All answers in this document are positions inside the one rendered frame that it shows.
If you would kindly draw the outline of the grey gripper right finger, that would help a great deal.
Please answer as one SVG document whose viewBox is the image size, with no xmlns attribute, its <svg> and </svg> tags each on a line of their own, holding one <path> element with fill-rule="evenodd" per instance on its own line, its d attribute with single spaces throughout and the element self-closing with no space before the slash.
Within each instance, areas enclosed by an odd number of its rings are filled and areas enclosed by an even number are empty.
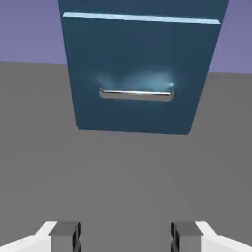
<svg viewBox="0 0 252 252">
<path fill-rule="evenodd" d="M 218 235 L 205 221 L 174 221 L 171 238 L 171 252 L 252 252 L 252 246 Z"/>
</svg>

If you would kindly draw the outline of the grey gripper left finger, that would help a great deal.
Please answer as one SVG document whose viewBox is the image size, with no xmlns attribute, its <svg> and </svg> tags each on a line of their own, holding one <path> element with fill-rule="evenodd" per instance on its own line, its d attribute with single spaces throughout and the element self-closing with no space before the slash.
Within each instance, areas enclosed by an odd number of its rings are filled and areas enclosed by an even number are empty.
<svg viewBox="0 0 252 252">
<path fill-rule="evenodd" d="M 34 235 L 0 246 L 0 252 L 81 252 L 81 223 L 46 221 Z"/>
</svg>

